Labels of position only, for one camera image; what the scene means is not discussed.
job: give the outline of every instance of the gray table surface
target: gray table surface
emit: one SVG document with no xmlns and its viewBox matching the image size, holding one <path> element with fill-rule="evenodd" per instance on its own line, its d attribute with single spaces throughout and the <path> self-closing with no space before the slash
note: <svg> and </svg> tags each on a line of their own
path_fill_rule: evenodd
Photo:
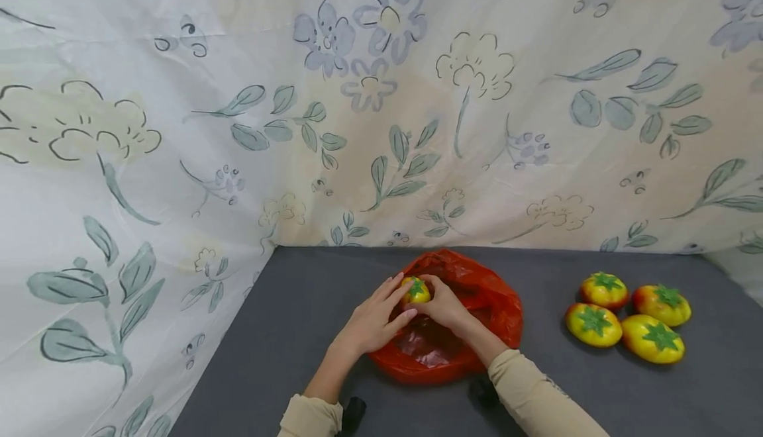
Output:
<svg viewBox="0 0 763 437">
<path fill-rule="evenodd" d="M 453 248 L 498 273 L 522 298 L 521 351 L 613 437 L 759 436 L 763 432 L 763 308 L 697 256 Z M 227 331 L 170 437 L 266 437 L 305 388 L 352 309 L 423 250 L 278 248 Z M 679 328 L 684 360 L 658 367 L 622 346 L 594 350 L 562 315 L 581 281 L 616 273 L 633 290 L 681 288 L 691 321 Z M 285 287 L 297 290 L 280 301 Z M 368 360 L 342 400 L 363 398 L 357 437 L 522 436 L 502 407 L 485 412 L 467 381 L 406 387 Z"/>
</svg>

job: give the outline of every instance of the floral fabric backdrop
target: floral fabric backdrop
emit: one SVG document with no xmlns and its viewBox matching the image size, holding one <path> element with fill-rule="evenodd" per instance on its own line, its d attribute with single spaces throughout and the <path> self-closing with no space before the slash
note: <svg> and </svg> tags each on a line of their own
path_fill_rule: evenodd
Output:
<svg viewBox="0 0 763 437">
<path fill-rule="evenodd" d="M 0 435 L 166 437 L 275 245 L 707 253 L 763 303 L 763 0 L 0 0 L 0 32 Z"/>
</svg>

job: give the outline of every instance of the artificial tomato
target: artificial tomato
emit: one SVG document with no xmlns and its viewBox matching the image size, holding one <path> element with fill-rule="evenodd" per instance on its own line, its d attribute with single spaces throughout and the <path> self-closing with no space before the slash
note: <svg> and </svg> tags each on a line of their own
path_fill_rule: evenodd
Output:
<svg viewBox="0 0 763 437">
<path fill-rule="evenodd" d="M 686 352 L 677 332 L 648 315 L 633 315 L 623 320 L 623 343 L 636 356 L 658 365 L 681 361 Z"/>
<path fill-rule="evenodd" d="M 583 281 L 580 295 L 584 302 L 612 311 L 619 310 L 628 303 L 628 288 L 625 284 L 615 275 L 603 271 L 593 273 Z"/>
<path fill-rule="evenodd" d="M 615 346 L 623 336 L 617 316 L 597 305 L 574 303 L 567 308 L 564 322 L 572 336 L 597 348 Z"/>
<path fill-rule="evenodd" d="M 679 326 L 691 318 L 691 307 L 678 290 L 663 285 L 647 285 L 633 292 L 633 307 L 642 315 L 649 315 L 666 323 Z"/>
<path fill-rule="evenodd" d="M 407 305 L 407 303 L 426 303 L 432 299 L 427 284 L 420 277 L 405 277 L 403 278 L 403 281 L 400 282 L 400 286 L 405 285 L 408 281 L 413 281 L 413 285 L 411 286 L 411 289 L 403 295 L 401 300 L 403 305 Z"/>
</svg>

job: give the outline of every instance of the red plastic bag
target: red plastic bag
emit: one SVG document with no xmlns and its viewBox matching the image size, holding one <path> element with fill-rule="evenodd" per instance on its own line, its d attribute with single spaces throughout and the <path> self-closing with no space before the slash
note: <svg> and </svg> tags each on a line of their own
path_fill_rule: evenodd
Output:
<svg viewBox="0 0 763 437">
<path fill-rule="evenodd" d="M 440 277 L 467 310 L 508 347 L 520 346 L 520 297 L 496 273 L 450 250 L 427 252 L 403 273 Z M 401 307 L 396 307 L 391 319 L 401 311 Z M 390 377 L 412 385 L 438 385 L 485 371 L 471 348 L 450 330 L 423 315 L 413 318 L 387 346 L 368 357 Z"/>
</svg>

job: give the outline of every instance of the person's left hand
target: person's left hand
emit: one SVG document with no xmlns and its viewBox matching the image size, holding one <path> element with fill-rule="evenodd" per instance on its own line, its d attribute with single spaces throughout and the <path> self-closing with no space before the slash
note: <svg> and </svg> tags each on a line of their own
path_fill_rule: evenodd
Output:
<svg viewBox="0 0 763 437">
<path fill-rule="evenodd" d="M 359 358 L 366 352 L 380 350 L 397 331 L 407 325 L 416 316 L 416 310 L 402 312 L 395 320 L 389 321 L 392 308 L 395 308 L 413 284 L 409 281 L 398 288 L 402 280 L 402 273 L 394 278 L 388 277 L 368 300 L 360 303 L 345 327 L 336 335 L 332 347 Z"/>
</svg>

